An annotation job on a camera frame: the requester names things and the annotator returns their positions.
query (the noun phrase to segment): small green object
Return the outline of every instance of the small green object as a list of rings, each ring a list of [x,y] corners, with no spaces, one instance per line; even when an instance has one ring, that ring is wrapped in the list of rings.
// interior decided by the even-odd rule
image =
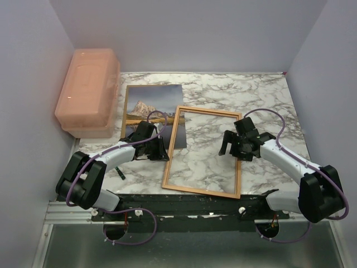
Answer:
[[[115,170],[119,174],[119,176],[122,178],[122,180],[125,180],[125,175],[121,172],[121,170],[116,166]]]

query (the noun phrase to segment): orange plastic bin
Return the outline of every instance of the orange plastic bin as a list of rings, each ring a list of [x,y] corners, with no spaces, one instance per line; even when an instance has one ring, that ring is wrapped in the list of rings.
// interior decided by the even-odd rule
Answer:
[[[120,63],[111,49],[77,49],[55,115],[76,138],[113,135],[118,107]]]

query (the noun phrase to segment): white marble tabletop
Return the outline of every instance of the white marble tabletop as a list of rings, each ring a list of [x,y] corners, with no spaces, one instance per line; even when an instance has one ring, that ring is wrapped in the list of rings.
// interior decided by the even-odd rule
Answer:
[[[294,105],[282,74],[197,74],[197,73],[123,73],[121,96],[115,133],[112,138],[81,139],[79,150],[97,152],[120,139],[123,106],[127,85],[181,84],[184,105],[225,111],[243,115],[256,108],[270,108],[279,112],[287,122],[282,143],[308,157],[304,137]],[[233,192],[234,158],[218,156],[225,130],[234,130],[232,118],[217,118],[200,114],[185,114],[187,148],[175,150],[170,184],[197,187],[220,192]],[[282,124],[268,112],[251,114],[257,129],[276,135]],[[126,179],[115,170],[105,175],[103,188],[114,193],[182,194],[162,189],[164,162],[132,161],[120,166]],[[298,185],[280,169],[263,159],[242,162],[242,194],[260,194],[270,189],[298,190]]]

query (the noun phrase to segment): gray floor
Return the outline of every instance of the gray floor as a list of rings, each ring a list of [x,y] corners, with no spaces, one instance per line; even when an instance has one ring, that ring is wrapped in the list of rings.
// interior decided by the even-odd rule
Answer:
[[[299,236],[306,223],[281,223],[277,238]],[[341,267],[328,222],[299,243],[278,245],[256,233],[158,233],[142,246],[112,246],[101,226],[55,226],[45,267]]]

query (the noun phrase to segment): picture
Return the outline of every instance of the picture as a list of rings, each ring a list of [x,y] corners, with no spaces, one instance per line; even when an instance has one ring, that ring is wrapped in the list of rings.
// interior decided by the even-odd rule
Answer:
[[[167,114],[167,126],[161,136],[165,149],[168,149],[176,107],[182,105],[183,102],[181,85],[129,85],[126,94],[127,109],[124,111],[122,137],[129,136],[136,130],[141,120],[146,120],[149,113],[158,110]],[[149,120],[158,127],[158,130],[165,124],[165,119],[160,113],[151,114]],[[186,147],[185,118],[182,115],[178,122],[174,148]]]

